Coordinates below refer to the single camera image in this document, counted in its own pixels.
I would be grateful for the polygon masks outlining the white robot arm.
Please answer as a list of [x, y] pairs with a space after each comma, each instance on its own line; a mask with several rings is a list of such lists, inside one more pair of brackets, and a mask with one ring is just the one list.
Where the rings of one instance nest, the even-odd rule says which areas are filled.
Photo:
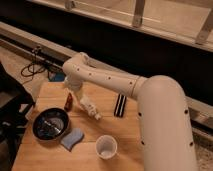
[[139, 75], [94, 68], [77, 53], [63, 64], [65, 85], [88, 115], [100, 114], [82, 92], [85, 81], [137, 101], [144, 171], [198, 171], [190, 112], [180, 84], [163, 75]]

